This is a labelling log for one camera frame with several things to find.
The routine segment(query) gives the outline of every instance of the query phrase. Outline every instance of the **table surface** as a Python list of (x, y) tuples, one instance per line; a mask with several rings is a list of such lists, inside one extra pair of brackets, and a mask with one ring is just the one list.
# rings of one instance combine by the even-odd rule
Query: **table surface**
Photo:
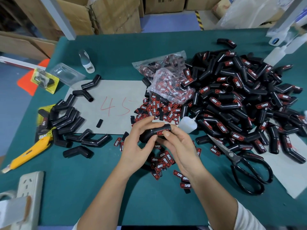
[[(141, 80), (142, 75), (131, 65), (134, 61), (157, 57), (185, 50), (187, 57), (199, 51), (218, 50), (217, 38), (229, 38), (238, 44), (239, 54), (254, 52), (265, 57), (273, 49), (265, 37), (267, 29), (186, 31), (144, 34), (116, 34), (78, 36), (75, 41), (61, 38), (47, 71), (62, 62), (85, 74), (80, 64), (78, 51), (84, 49), (95, 66), (94, 74), (86, 74), (92, 79), (100, 74), (109, 80)], [(285, 56), (280, 65), (294, 64), (285, 72), (284, 82), (307, 89), (306, 45), (292, 55)], [(68, 90), (65, 85), (55, 94), (38, 88), (23, 117), (13, 142), (2, 164), (5, 167), (14, 158), (33, 146), (37, 110), (39, 107), (56, 103), (63, 99)], [(305, 92), (298, 95), (294, 104), (296, 110), (304, 110), (307, 104)], [(53, 145), (45, 152), (25, 163), (16, 170), (0, 175), (0, 192), (16, 189), (21, 175), (45, 171), (44, 188), (40, 212), (40, 225), (74, 225), (116, 166), (120, 151), (113, 143), (118, 135), (102, 148), (94, 148), (92, 159), (82, 156), (64, 158), (64, 148)], [(262, 224), (273, 226), (307, 224), (307, 190), (297, 199), (291, 198), (277, 179), (266, 185), (261, 196), (243, 193), (233, 180), (230, 162), (226, 157), (218, 157), (209, 151), (211, 145), (201, 145), (201, 160), (214, 177), (249, 209)], [(180, 189), (180, 180), (173, 175), (177, 165), (163, 172), (156, 181), (150, 173), (137, 171), (128, 181), (123, 197), (119, 225), (207, 225), (208, 218), (194, 191), (190, 194)]]

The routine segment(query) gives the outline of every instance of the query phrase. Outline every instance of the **clear plastic bag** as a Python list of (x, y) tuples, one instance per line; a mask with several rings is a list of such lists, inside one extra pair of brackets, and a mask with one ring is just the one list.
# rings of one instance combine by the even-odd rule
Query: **clear plastic bag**
[(185, 60), (187, 55), (185, 51), (180, 51), (148, 60), (133, 62), (132, 65), (136, 68), (144, 77), (153, 79), (154, 74), (161, 68), (167, 68), (172, 73), (180, 75), (183, 69), (185, 69)]
[(153, 78), (151, 86), (147, 90), (157, 93), (171, 102), (184, 104), (192, 98), (195, 92), (195, 89), (189, 86), (185, 89), (181, 87), (181, 83), (187, 80), (183, 70), (177, 74), (167, 68), (161, 68), (156, 71)]
[(217, 23), (217, 29), (255, 28), (286, 10), (293, 0), (234, 0), (226, 14)]

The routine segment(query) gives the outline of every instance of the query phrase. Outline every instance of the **electrical outlet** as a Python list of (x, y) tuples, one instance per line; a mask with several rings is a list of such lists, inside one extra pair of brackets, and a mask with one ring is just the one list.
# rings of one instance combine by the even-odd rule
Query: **electrical outlet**
[(41, 193), (43, 189), (44, 172), (37, 171), (24, 174), (20, 177), (17, 197), (30, 196), (31, 207), (26, 220), (22, 223), (14, 223), (11, 230), (36, 230), (40, 210)]

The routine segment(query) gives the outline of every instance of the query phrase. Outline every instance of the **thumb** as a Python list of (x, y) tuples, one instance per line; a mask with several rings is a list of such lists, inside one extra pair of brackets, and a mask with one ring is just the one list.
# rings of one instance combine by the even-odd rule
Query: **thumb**
[(169, 131), (163, 131), (163, 136), (172, 144), (174, 145), (175, 149), (178, 150), (178, 146), (181, 145), (180, 140), (177, 136)]
[(157, 140), (158, 136), (157, 135), (153, 135), (147, 142), (147, 144), (145, 145), (145, 147), (142, 149), (143, 152), (145, 152), (146, 154), (150, 154), (150, 152), (152, 151), (154, 144)]

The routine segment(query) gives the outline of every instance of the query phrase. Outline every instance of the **right hand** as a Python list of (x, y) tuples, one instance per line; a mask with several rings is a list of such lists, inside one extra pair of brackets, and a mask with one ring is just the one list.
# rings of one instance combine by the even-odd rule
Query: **right hand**
[(190, 136), (176, 125), (171, 124), (171, 128), (171, 132), (163, 131), (163, 135), (167, 140), (158, 138), (157, 142), (171, 151), (180, 171), (189, 178), (194, 171), (204, 166), (197, 155)]

